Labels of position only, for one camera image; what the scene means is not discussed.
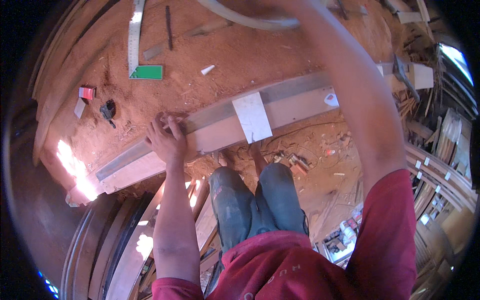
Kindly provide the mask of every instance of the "sawdust-covered floor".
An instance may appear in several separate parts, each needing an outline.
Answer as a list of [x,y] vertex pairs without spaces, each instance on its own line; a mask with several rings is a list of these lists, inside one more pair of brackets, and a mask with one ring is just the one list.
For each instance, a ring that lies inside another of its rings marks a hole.
[[[393,53],[399,53],[403,44],[401,24],[376,0],[350,1],[364,5],[368,15],[351,16],[349,21],[339,15],[337,18],[375,62],[391,61]],[[195,0],[149,0],[142,20],[140,64],[164,65],[164,79],[129,80],[126,55],[132,1],[121,0],[117,5],[121,6],[122,13],[115,17],[124,19],[123,26],[116,28],[113,36],[109,36],[109,28],[94,35],[99,41],[109,38],[108,44],[82,74],[79,84],[95,86],[95,100],[85,108],[79,120],[73,114],[78,87],[71,90],[50,125],[41,154],[43,164],[67,190],[74,187],[75,182],[56,157],[59,140],[65,141],[74,156],[87,165],[87,172],[95,172],[129,143],[143,136],[148,122],[159,111],[191,114],[238,93],[322,69],[322,58],[315,54],[300,28],[269,32],[234,24],[206,36],[185,37],[183,33],[220,20],[220,17]],[[166,5],[170,6],[172,16],[173,51],[165,49],[146,62],[143,51],[167,40]],[[216,67],[203,76],[200,70],[210,64]],[[117,105],[113,119],[116,129],[99,113],[99,107],[110,99]],[[41,109],[42,99],[38,101]],[[340,221],[349,218],[357,204],[355,193],[361,168],[348,132],[340,111],[335,110],[275,130],[274,137],[266,139],[262,145],[262,152],[269,161],[276,152],[283,150],[286,154],[303,156],[312,164],[307,176],[295,175],[295,185],[309,219],[313,241],[320,241]],[[227,150],[227,155],[254,190],[257,178],[246,149],[246,143],[233,146]],[[336,153],[326,156],[327,149]],[[188,167],[187,172],[201,177],[217,167],[210,156],[204,156]],[[156,180],[158,176],[127,190],[137,194],[144,190],[155,192],[159,185]]]
[[[353,15],[349,21],[339,15],[337,18],[375,62],[390,61],[392,54],[398,52],[403,27],[375,0],[351,1],[364,5],[368,15]],[[132,1],[121,0],[112,9],[117,5],[122,13],[115,18],[124,19],[123,26],[116,28],[113,36],[109,36],[112,28],[99,29],[92,35],[99,42],[109,38],[108,44],[87,67],[79,83],[97,87],[95,100],[79,120],[73,114],[78,89],[71,90],[50,125],[41,154],[43,164],[67,190],[75,183],[56,157],[59,140],[72,148],[74,156],[87,166],[87,172],[93,172],[143,136],[147,123],[159,111],[194,113],[258,86],[322,69],[322,59],[301,29],[269,32],[234,24],[206,36],[185,37],[183,33],[220,17],[195,0],[149,0],[142,20],[140,64],[164,65],[165,77],[162,81],[129,80],[126,54]],[[173,51],[165,49],[146,62],[143,51],[167,40],[166,5],[172,16]],[[203,76],[200,70],[210,64],[216,67]],[[110,99],[117,105],[113,120],[117,129],[99,113],[99,107]],[[42,97],[38,101],[40,109]]]

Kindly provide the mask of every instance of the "paper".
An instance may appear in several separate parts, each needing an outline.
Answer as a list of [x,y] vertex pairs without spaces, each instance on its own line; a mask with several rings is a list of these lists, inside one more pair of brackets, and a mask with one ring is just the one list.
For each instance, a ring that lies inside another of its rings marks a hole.
[[233,100],[232,104],[249,144],[272,136],[260,93]]
[[85,106],[86,104],[84,100],[81,97],[78,97],[77,105],[75,106],[75,109],[73,110],[73,112],[75,113],[75,116],[77,116],[79,119],[82,117],[82,113],[85,109]]

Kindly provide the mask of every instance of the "black tool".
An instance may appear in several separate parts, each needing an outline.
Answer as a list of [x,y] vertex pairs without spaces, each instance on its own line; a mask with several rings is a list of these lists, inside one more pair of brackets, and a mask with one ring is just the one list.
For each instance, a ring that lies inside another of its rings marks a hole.
[[115,102],[113,102],[113,100],[109,100],[104,105],[100,106],[100,113],[102,114],[103,118],[112,125],[113,128],[116,128],[115,124],[112,122],[115,112]]
[[413,98],[417,103],[420,103],[420,96],[415,90],[415,87],[412,85],[410,80],[408,80],[407,76],[405,75],[404,65],[400,58],[394,54],[394,62],[393,62],[393,74],[398,79],[398,81],[403,82],[407,89],[412,93]]
[[170,21],[170,6],[165,7],[165,18],[167,20],[167,33],[168,33],[168,48],[170,51],[173,50],[173,37],[172,37],[172,27]]

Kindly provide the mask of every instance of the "red t-shirt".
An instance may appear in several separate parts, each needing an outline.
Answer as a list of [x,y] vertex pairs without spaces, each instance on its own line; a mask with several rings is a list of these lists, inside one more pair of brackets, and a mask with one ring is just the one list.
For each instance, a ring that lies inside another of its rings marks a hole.
[[[209,300],[408,299],[416,278],[415,215],[407,170],[378,181],[368,193],[355,250],[343,270],[294,231],[249,238],[222,257],[225,270]],[[196,284],[157,279],[153,299],[203,299]]]

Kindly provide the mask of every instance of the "small box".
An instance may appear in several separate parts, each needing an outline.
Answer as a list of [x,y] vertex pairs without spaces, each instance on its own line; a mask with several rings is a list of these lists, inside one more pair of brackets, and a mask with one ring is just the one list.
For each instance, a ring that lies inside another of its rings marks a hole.
[[78,96],[81,98],[93,100],[95,98],[95,88],[82,86],[78,89]]

